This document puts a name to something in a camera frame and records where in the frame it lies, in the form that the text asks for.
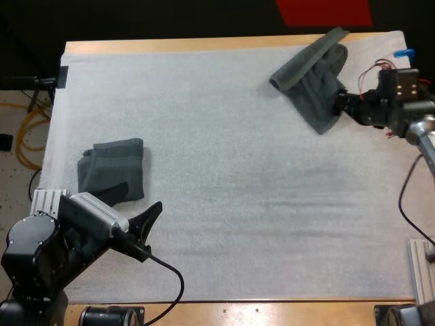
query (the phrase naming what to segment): blue object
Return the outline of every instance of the blue object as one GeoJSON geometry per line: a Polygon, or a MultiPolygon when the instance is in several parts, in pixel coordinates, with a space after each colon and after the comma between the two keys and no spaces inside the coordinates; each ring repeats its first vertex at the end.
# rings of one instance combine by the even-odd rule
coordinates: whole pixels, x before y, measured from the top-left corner
{"type": "Polygon", "coordinates": [[[406,49],[394,52],[394,58],[402,58],[403,56],[407,56],[409,58],[409,62],[413,63],[415,57],[415,50],[406,49]]]}

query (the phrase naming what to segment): white foam sheet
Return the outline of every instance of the white foam sheet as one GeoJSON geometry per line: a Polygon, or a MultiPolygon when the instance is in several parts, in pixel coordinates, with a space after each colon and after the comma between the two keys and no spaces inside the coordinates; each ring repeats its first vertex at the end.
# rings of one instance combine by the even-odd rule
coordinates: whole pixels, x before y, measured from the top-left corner
{"type": "MultiPolygon", "coordinates": [[[[346,43],[341,81],[405,48],[401,32],[346,43]]],[[[77,191],[94,143],[140,137],[148,243],[184,275],[184,300],[413,295],[397,199],[417,150],[343,115],[323,136],[269,83],[301,47],[119,55],[65,54],[41,176],[77,191]]],[[[407,59],[396,60],[407,67],[407,59]]],[[[375,87],[369,74],[365,89],[375,87]]],[[[434,229],[432,176],[419,165],[404,209],[434,229]]],[[[71,302],[170,301],[179,283],[153,261],[108,251],[67,287],[71,302]]]]}

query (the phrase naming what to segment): black cable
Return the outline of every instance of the black cable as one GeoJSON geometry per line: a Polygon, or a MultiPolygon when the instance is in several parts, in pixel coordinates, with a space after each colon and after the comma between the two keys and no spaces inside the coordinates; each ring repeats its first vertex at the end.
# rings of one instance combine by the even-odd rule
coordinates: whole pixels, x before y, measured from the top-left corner
{"type": "MultiPolygon", "coordinates": [[[[25,96],[27,96],[31,101],[33,101],[32,96],[28,95],[24,90],[20,90],[20,92],[22,92],[25,96]]],[[[47,109],[47,107],[45,107],[44,102],[42,102],[39,99],[35,99],[34,105],[36,105],[36,107],[41,111],[42,114],[45,115],[45,117],[49,120],[51,120],[51,117],[44,111],[47,110],[48,112],[51,113],[51,111],[49,109],[47,109]]]]}
{"type": "MultiPolygon", "coordinates": [[[[20,90],[20,92],[22,92],[29,99],[33,100],[32,96],[28,95],[24,90],[20,90]]],[[[39,104],[35,103],[37,106],[46,105],[46,103],[44,103],[43,101],[39,100],[38,98],[35,99],[35,102],[39,102],[39,104]]]]}
{"type": "Polygon", "coordinates": [[[402,208],[402,199],[403,199],[403,193],[405,192],[406,186],[408,185],[408,181],[411,178],[411,175],[413,175],[414,169],[417,165],[417,163],[420,161],[420,159],[423,157],[423,155],[419,154],[416,158],[415,161],[413,163],[413,165],[411,166],[411,169],[408,172],[408,176],[405,179],[405,182],[403,183],[402,186],[402,190],[400,191],[400,195],[399,195],[399,211],[400,214],[402,214],[403,218],[413,227],[416,229],[417,232],[419,232],[427,241],[429,241],[430,243],[432,243],[435,246],[435,241],[433,241],[428,235],[426,235],[426,233],[424,233],[423,231],[421,231],[405,214],[405,212],[403,211],[402,208]]]}
{"type": "Polygon", "coordinates": [[[154,260],[157,264],[166,267],[168,270],[171,270],[172,272],[176,273],[176,275],[179,278],[179,293],[177,298],[172,301],[171,305],[161,314],[159,314],[156,318],[152,319],[151,321],[148,321],[147,323],[143,324],[143,326],[149,326],[151,324],[154,324],[156,321],[159,321],[162,317],[164,317],[168,312],[172,310],[172,308],[175,307],[176,304],[180,301],[181,297],[183,296],[184,292],[184,278],[183,275],[173,266],[169,265],[168,263],[165,263],[164,261],[161,261],[157,257],[154,257],[151,253],[148,253],[147,251],[143,251],[145,255],[148,256],[148,258],[154,260]]]}
{"type": "Polygon", "coordinates": [[[41,168],[38,168],[33,173],[32,177],[30,178],[30,181],[29,181],[29,186],[27,187],[27,192],[28,192],[28,195],[29,195],[29,200],[31,202],[33,201],[32,194],[31,194],[32,183],[33,183],[33,180],[35,180],[35,177],[37,176],[37,174],[41,172],[41,170],[42,170],[41,168]]]}

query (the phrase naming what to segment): red object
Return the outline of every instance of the red object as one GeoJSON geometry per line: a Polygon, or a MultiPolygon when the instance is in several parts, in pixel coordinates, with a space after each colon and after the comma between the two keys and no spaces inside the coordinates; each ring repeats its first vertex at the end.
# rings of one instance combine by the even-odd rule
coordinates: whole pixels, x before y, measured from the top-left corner
{"type": "Polygon", "coordinates": [[[368,0],[276,0],[287,26],[373,26],[368,0]]]}

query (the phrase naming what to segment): metal bracket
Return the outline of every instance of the metal bracket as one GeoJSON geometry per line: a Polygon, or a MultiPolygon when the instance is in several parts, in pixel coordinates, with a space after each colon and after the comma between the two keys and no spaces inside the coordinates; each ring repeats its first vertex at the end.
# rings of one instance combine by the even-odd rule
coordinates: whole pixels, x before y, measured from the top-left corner
{"type": "Polygon", "coordinates": [[[417,304],[435,300],[435,264],[428,262],[426,256],[434,250],[427,240],[408,240],[411,273],[417,304]]]}
{"type": "Polygon", "coordinates": [[[60,197],[64,195],[69,197],[68,190],[45,190],[36,189],[33,192],[32,207],[30,215],[47,214],[55,219],[59,212],[60,197]]]}

